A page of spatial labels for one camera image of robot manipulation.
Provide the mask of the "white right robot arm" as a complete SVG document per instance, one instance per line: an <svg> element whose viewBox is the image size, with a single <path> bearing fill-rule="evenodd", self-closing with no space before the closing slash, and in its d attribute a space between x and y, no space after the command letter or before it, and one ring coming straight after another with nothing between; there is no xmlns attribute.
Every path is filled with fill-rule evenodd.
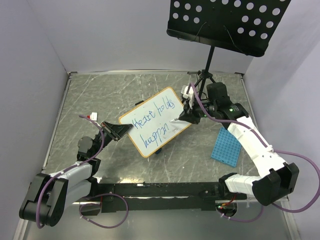
<svg viewBox="0 0 320 240"><path fill-rule="evenodd" d="M268 206L291 194L299 168L294 163L287 163L267 143L246 109L231 101L225 84L214 82L206 89L208 100L202 101L193 83L182 87L181 94L186 104L179 120L198 124L201 118L209 118L221 123L238 140L258 171L258 176L224 175L219 179L219 195L223 199L230 199L235 193L251 195L263 206Z"/></svg>

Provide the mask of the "yellow framed whiteboard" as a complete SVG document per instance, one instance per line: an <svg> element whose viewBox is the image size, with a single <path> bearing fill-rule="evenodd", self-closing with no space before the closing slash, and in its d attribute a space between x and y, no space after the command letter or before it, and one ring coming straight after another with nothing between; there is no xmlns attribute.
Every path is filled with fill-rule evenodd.
<svg viewBox="0 0 320 240"><path fill-rule="evenodd" d="M171 87L166 87L119 117L120 124L132 124L128 136L140 155L148 158L191 124L175 120L183 104Z"/></svg>

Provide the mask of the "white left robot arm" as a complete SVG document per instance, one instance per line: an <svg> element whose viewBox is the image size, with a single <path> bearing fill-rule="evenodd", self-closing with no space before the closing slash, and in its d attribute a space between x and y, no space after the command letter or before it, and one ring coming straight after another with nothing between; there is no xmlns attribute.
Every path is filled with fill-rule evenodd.
<svg viewBox="0 0 320 240"><path fill-rule="evenodd" d="M94 175L100 167L97 155L112 141L119 141L132 124L96 124L99 132L94 138L83 136L77 143L76 162L51 174L38 173L31 181L19 209L19 217L37 224L39 228L55 226L65 208L81 198L95 200L99 195Z"/></svg>

